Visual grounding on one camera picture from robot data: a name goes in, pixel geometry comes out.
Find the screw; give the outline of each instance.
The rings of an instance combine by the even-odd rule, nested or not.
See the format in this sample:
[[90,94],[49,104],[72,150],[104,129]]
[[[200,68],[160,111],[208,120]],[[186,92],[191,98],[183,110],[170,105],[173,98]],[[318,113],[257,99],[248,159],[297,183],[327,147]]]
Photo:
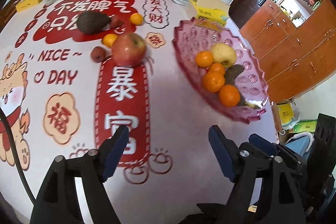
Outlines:
[[282,158],[279,157],[279,156],[275,156],[275,157],[274,157],[274,160],[275,160],[276,162],[278,162],[278,163],[281,163],[281,162],[282,162]]
[[250,155],[250,153],[246,150],[242,150],[239,152],[239,154],[242,156],[242,157],[248,157]]
[[55,161],[56,161],[56,162],[60,162],[60,161],[62,161],[63,159],[64,159],[64,157],[63,157],[62,155],[58,155],[58,156],[55,157]]
[[88,152],[89,156],[95,156],[98,154],[98,150],[97,149],[91,149],[89,152]]

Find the pink plastic tray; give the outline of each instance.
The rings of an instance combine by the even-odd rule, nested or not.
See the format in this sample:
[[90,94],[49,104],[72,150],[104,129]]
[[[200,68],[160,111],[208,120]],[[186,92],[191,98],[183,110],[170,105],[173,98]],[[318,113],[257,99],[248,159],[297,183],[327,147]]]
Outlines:
[[[181,20],[180,26],[175,27],[173,45],[177,61],[195,90],[206,102],[218,112],[229,117],[233,121],[250,123],[260,120],[260,115],[265,113],[265,105],[268,101],[267,84],[264,72],[259,67],[258,60],[246,49],[239,37],[232,35],[227,28],[221,28],[222,32],[196,26],[199,21]],[[194,62],[195,55],[200,51],[209,50],[212,44],[222,42],[233,49],[237,54],[236,64],[242,65],[245,70],[236,78],[236,86],[246,101],[259,107],[253,109],[248,106],[224,107],[218,99],[218,95],[206,91],[201,84],[204,69],[200,69]]]

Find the red circle print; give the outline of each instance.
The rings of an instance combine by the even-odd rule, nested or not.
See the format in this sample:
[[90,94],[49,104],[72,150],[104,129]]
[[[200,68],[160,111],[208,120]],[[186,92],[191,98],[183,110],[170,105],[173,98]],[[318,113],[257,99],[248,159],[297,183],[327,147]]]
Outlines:
[[25,32],[28,32],[30,31],[37,23],[37,19],[34,19],[33,21],[31,21],[27,27],[25,28]]
[[16,41],[16,43],[15,43],[15,47],[16,47],[16,48],[20,47],[21,44],[26,40],[27,36],[28,36],[28,33],[27,33],[27,32],[25,32],[24,34],[22,34],[22,35],[19,37],[19,39]]
[[41,17],[45,12],[47,11],[47,9],[42,9],[41,11],[39,11],[35,16],[34,18],[35,19],[38,19],[39,17]]

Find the red apple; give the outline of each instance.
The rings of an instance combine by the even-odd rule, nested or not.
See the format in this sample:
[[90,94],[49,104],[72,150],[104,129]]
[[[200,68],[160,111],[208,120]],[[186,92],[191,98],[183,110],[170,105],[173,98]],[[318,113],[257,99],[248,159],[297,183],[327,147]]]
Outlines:
[[124,33],[115,40],[111,52],[112,59],[117,66],[135,67],[145,57],[146,44],[139,35]]

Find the blue gripper pad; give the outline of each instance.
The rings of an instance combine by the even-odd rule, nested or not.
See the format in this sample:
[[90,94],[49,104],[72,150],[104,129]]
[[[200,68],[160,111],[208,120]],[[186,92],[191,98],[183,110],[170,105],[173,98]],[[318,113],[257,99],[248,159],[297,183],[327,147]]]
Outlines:
[[104,172],[102,173],[101,177],[104,181],[114,175],[114,172],[117,168],[119,160],[124,153],[126,145],[129,139],[129,132],[127,127],[123,127],[122,132],[115,132],[112,137],[112,140],[116,138],[116,142],[113,145],[110,153],[107,155],[104,163]]
[[273,143],[270,143],[269,141],[265,140],[257,134],[252,134],[249,137],[249,143],[267,154],[268,156],[276,156],[279,153],[277,147]]
[[231,182],[234,182],[236,179],[236,174],[234,172],[233,159],[231,158],[228,150],[225,148],[221,138],[219,137],[219,134],[222,135],[222,138],[225,138],[218,126],[210,127],[209,142],[213,152],[215,153],[216,159],[219,163],[223,175],[227,177]]

